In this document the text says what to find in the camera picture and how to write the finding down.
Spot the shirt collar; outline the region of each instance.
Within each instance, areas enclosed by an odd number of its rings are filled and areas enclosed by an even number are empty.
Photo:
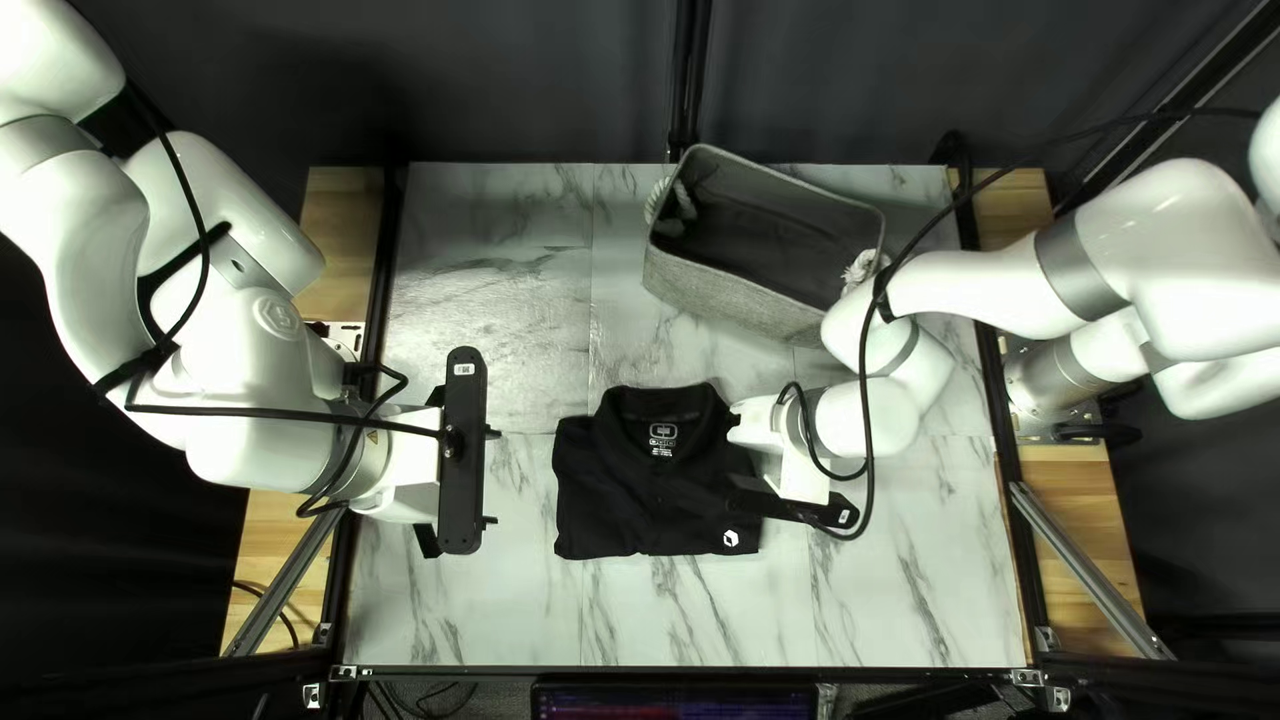
[[[653,418],[696,411],[698,424],[692,432],[682,436],[672,457],[658,460],[637,446],[627,434],[625,415]],[[604,391],[600,407],[595,411],[593,434],[607,451],[605,457],[616,470],[643,468],[655,469],[659,465],[676,465],[703,451],[709,443],[723,439],[724,418],[728,406],[716,393],[710,383],[677,388],[636,388],[617,386]]]

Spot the black polo shirt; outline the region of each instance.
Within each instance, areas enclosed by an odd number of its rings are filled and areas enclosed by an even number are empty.
[[[708,383],[609,388],[594,416],[561,420],[556,555],[759,550],[760,516],[726,509],[735,487],[727,474],[755,474],[746,451],[726,439],[736,423]]]

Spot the wooden board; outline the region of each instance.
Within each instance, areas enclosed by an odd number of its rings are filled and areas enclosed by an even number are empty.
[[[975,173],[978,179],[991,170]],[[952,183],[956,177],[952,173]],[[1043,170],[1019,169],[974,199],[984,250],[1000,250],[1053,222]],[[1142,598],[1129,539],[1103,445],[1023,446],[1023,479],[1116,589],[1139,612]],[[1062,648],[1089,655],[1135,656],[1053,550],[1036,538],[1050,626]]]
[[[289,552],[302,539],[302,533],[311,520],[301,520],[293,511],[305,496],[273,491],[250,491],[248,509],[244,512],[244,530],[241,534],[239,557],[236,561],[236,579],[259,589],[266,589],[271,578],[284,565]],[[311,633],[320,621],[320,607],[324,603],[325,577],[329,571],[329,541],[307,568],[302,582],[284,607],[284,615],[293,623],[298,639],[310,644]],[[230,602],[227,606],[227,624],[223,626],[223,647],[236,637],[236,632],[248,618],[250,610],[257,602],[253,594],[232,588]],[[288,650],[293,647],[284,624],[276,620],[271,632],[259,647],[259,652]]]
[[[365,320],[369,288],[374,274],[374,254],[381,220],[381,170],[376,168],[312,168],[302,204],[302,231],[324,252],[325,270],[293,300],[307,320]],[[311,520],[300,520],[294,510],[303,496],[274,491],[250,491],[241,534],[236,579],[266,588],[284,560],[302,538]],[[329,543],[316,556],[285,606],[302,644],[320,621]],[[223,647],[236,635],[257,598],[242,589],[230,589]],[[279,620],[271,626],[259,652],[292,647]]]
[[[303,319],[365,320],[381,213],[381,170],[311,169],[300,224],[324,254],[325,269],[293,299]]]

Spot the white marble surface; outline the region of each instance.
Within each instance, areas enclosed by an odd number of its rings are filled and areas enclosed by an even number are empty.
[[[901,247],[946,202],[937,168],[783,165],[886,210]],[[346,661],[439,666],[1016,666],[1021,620],[972,324],[922,324],[957,357],[916,443],[877,464],[873,521],[840,543],[765,521],[754,556],[561,560],[556,421],[618,383],[710,380],[726,401],[851,374],[667,306],[640,286],[641,204],[660,165],[415,165],[385,357],[425,397],[444,355],[490,366],[475,555],[422,560],[408,528],[365,523]],[[929,247],[955,247],[942,223]],[[864,503],[863,480],[841,486]]]

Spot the shirt label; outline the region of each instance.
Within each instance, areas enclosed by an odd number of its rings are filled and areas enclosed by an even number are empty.
[[[672,423],[654,423],[649,425],[649,454],[654,457],[671,457],[676,450],[676,436],[680,428]]]

